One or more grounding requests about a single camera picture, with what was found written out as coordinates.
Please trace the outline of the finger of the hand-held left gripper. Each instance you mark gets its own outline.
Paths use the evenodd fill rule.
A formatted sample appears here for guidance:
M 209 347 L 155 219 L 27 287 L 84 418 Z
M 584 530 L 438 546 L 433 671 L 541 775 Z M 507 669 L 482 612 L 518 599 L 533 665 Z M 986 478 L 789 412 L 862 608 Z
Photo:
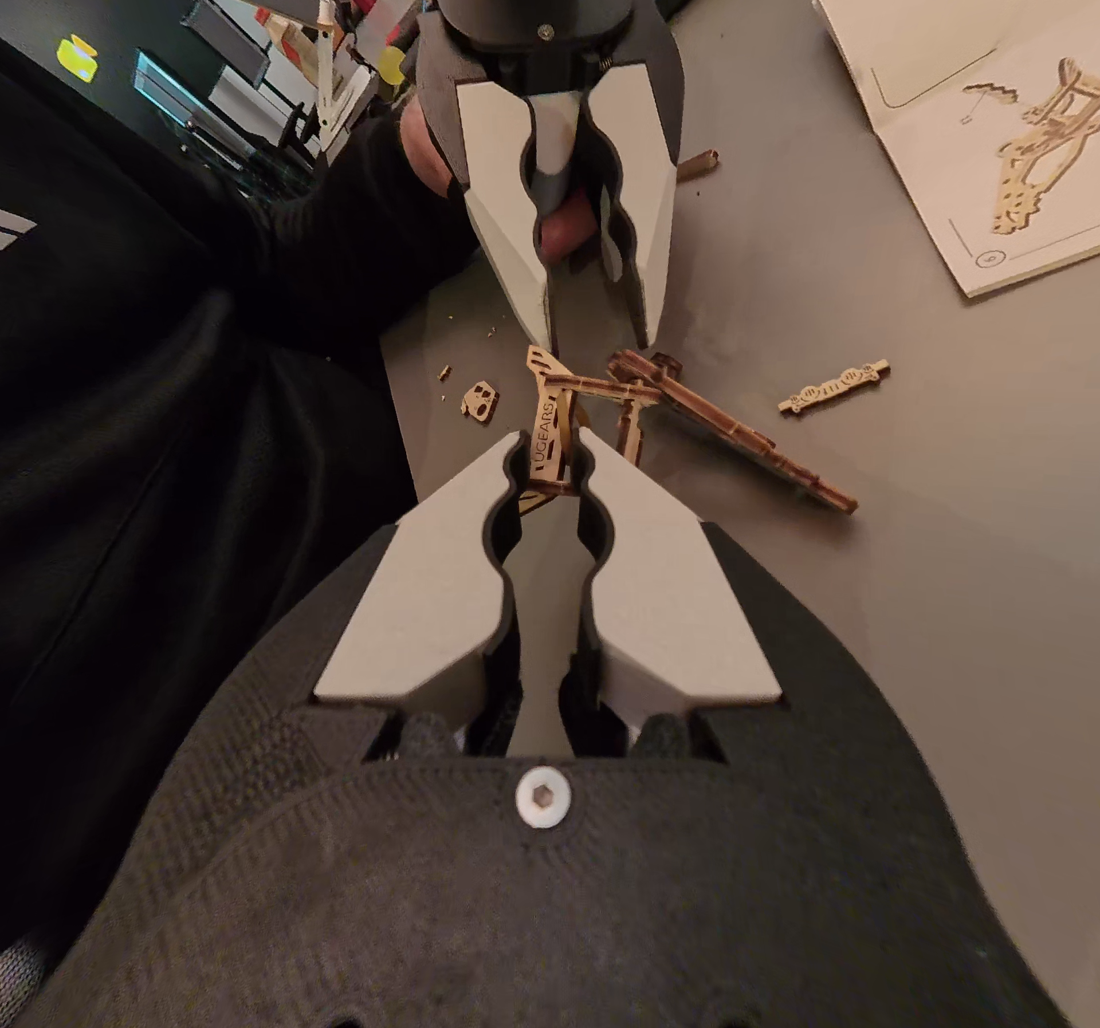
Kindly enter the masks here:
M 681 65 L 614 65 L 587 95 L 584 126 L 598 195 L 605 277 L 650 349 L 666 305 L 681 147 Z
M 455 91 L 472 225 L 530 342 L 556 350 L 548 269 L 537 243 L 539 215 L 526 183 L 532 111 L 526 100 L 491 81 L 460 84 Z

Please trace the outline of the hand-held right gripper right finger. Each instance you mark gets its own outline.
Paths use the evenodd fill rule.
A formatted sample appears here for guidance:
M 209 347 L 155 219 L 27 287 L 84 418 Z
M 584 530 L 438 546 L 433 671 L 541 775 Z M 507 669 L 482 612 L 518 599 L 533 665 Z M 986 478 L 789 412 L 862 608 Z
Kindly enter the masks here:
M 702 519 L 605 442 L 574 447 L 578 535 L 594 559 L 579 648 L 600 706 L 651 717 L 777 704 L 782 690 Z

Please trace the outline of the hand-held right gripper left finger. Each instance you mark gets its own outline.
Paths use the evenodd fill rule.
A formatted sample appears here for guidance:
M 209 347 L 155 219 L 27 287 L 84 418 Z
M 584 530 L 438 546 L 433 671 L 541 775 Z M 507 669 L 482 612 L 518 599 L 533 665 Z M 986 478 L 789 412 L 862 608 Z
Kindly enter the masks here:
M 323 704 L 470 727 L 518 674 L 514 587 L 504 568 L 521 539 L 525 432 L 502 436 L 388 539 L 314 687 Z

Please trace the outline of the wooden model long body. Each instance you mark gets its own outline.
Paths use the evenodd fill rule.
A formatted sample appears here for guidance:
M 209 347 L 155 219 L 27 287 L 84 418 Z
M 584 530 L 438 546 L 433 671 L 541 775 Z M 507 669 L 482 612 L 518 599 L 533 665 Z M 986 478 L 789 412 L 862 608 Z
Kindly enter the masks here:
M 608 361 L 612 378 L 628 384 L 638 380 L 641 385 L 653 388 L 676 414 L 732 447 L 743 458 L 749 458 L 757 466 L 769 471 L 801 495 L 840 513 L 856 513 L 859 502 L 855 497 L 831 485 L 814 471 L 789 458 L 777 449 L 776 442 L 763 433 L 735 419 L 716 404 L 711 404 L 698 393 L 684 386 L 676 377 L 681 369 L 681 365 L 674 360 L 667 360 L 663 363 L 647 360 L 632 349 L 618 350 L 612 353 Z

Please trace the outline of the white jointed hobby arm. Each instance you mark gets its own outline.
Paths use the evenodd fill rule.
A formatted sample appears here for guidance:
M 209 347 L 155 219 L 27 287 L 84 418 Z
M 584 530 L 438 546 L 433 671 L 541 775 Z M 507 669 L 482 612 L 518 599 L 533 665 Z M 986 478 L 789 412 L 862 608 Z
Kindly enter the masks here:
M 275 49 L 316 89 L 320 150 L 336 157 L 378 91 L 378 76 L 355 49 L 352 13 L 339 0 L 261 1 L 256 18 Z

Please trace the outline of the model instruction booklet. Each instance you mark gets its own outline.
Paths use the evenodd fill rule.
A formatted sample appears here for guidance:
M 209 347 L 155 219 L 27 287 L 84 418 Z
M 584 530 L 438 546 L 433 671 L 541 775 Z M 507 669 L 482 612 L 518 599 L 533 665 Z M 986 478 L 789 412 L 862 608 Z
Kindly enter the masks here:
M 1098 256 L 1099 0 L 813 0 L 968 298 Z

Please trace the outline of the person's left hand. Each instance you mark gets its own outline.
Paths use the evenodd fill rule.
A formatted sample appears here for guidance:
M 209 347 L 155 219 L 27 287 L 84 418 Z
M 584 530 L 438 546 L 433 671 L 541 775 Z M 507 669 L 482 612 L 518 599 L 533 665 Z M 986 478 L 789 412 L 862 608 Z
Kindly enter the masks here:
M 415 176 L 442 199 L 451 198 L 454 178 L 440 152 L 435 147 L 427 121 L 417 97 L 402 109 L 398 135 L 405 158 Z M 540 226 L 540 251 L 543 259 L 556 265 L 591 237 L 598 234 L 598 219 L 583 188 L 578 187 L 557 210 L 544 215 Z

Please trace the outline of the small wooden toothed strip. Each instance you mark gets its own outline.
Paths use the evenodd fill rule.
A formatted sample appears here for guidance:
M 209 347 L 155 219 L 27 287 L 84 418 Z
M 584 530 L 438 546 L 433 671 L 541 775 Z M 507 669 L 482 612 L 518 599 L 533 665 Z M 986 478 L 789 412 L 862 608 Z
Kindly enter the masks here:
M 848 393 L 875 385 L 891 372 L 887 360 L 872 361 L 849 367 L 839 375 L 816 385 L 807 385 L 777 404 L 777 410 L 784 416 L 798 416 L 821 404 L 832 404 Z

